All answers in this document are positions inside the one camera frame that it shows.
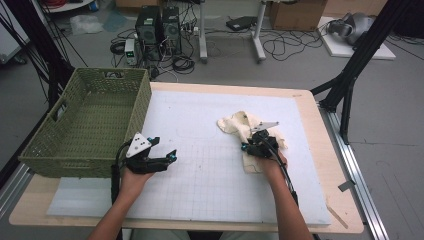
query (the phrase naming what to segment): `human arm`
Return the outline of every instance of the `human arm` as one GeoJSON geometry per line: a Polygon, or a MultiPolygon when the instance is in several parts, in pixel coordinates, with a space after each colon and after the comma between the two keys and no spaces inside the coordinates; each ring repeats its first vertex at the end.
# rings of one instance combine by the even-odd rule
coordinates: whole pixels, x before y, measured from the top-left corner
{"type": "MultiPolygon", "coordinates": [[[[287,159],[278,151],[283,162],[287,159]]],[[[287,187],[280,166],[275,160],[257,158],[274,194],[280,240],[312,239],[305,220],[287,187]]]]}
{"type": "Polygon", "coordinates": [[[134,174],[128,168],[125,168],[119,195],[109,211],[91,232],[88,237],[89,240],[116,239],[128,210],[143,191],[144,185],[151,176],[153,176],[153,173],[134,174]]]}

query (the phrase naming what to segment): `white mat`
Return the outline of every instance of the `white mat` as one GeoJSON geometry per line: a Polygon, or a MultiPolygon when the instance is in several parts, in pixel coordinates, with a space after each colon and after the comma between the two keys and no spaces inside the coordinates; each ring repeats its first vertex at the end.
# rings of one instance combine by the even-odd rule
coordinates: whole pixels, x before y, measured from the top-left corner
{"type": "MultiPolygon", "coordinates": [[[[229,222],[276,222],[272,192],[262,174],[246,174],[238,137],[216,121],[239,110],[279,121],[284,154],[309,225],[330,224],[296,102],[289,98],[154,91],[143,135],[161,137],[151,157],[177,149],[178,160],[156,173],[128,217],[229,222]]],[[[63,178],[49,215],[103,216],[109,179],[63,178]]]]}
{"type": "MultiPolygon", "coordinates": [[[[331,17],[321,17],[318,27],[323,26],[324,24],[334,20],[331,17]]],[[[320,31],[322,39],[324,41],[325,47],[328,50],[328,53],[332,57],[351,57],[353,55],[352,46],[347,44],[346,40],[339,37],[336,33],[330,34],[326,32],[326,29],[320,31]]],[[[374,54],[372,59],[381,59],[381,60],[394,60],[396,56],[386,47],[386,45],[381,44],[380,49],[374,54]]]]}

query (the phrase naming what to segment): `green wicker basket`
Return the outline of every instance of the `green wicker basket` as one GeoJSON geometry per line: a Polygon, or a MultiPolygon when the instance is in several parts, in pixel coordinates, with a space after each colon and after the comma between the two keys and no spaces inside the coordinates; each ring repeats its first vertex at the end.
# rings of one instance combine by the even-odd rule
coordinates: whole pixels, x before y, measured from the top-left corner
{"type": "Polygon", "coordinates": [[[110,177],[119,147],[142,130],[151,95],[144,69],[75,69],[19,160],[46,177],[110,177]]]}

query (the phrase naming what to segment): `gray floor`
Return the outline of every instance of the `gray floor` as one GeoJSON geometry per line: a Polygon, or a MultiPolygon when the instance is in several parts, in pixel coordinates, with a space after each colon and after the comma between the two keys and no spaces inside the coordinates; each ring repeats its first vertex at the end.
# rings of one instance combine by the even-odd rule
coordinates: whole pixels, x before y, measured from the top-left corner
{"type": "MultiPolygon", "coordinates": [[[[86,10],[72,14],[90,14],[86,10]]],[[[101,22],[109,10],[96,13],[101,22]]],[[[134,26],[126,21],[117,32],[70,36],[69,40],[90,67],[110,67],[110,40],[134,26]]],[[[177,75],[180,83],[312,89],[337,76],[348,59],[330,57],[325,47],[306,49],[284,62],[269,55],[256,63],[253,45],[243,36],[208,36],[211,57],[198,61],[190,75],[177,75]]],[[[424,239],[423,150],[424,68],[423,61],[394,47],[395,61],[372,60],[360,75],[353,96],[349,137],[359,166],[390,239],[424,239]]],[[[424,57],[424,46],[397,43],[424,57]]],[[[76,54],[68,51],[72,64],[82,67],[76,54]]],[[[30,64],[0,67],[0,167],[47,109],[35,71],[30,64]]],[[[158,81],[175,82],[171,74],[158,81]]],[[[317,100],[325,97],[316,96],[317,100]]],[[[34,228],[11,226],[8,210],[0,220],[0,239],[79,239],[89,228],[34,228]]],[[[371,239],[361,235],[321,235],[323,239],[371,239]]]]}

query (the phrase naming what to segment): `cardboard box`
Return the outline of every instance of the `cardboard box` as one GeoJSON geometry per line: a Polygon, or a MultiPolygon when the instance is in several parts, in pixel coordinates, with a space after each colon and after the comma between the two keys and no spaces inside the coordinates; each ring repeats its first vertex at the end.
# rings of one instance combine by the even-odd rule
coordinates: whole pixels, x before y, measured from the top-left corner
{"type": "Polygon", "coordinates": [[[119,8],[140,8],[143,5],[162,6],[162,0],[115,0],[119,8]]]}
{"type": "Polygon", "coordinates": [[[377,16],[386,2],[387,0],[328,0],[323,16],[341,18],[348,12],[377,16]]]}
{"type": "Polygon", "coordinates": [[[327,0],[302,0],[296,4],[273,3],[271,26],[275,30],[315,31],[327,0]]]}

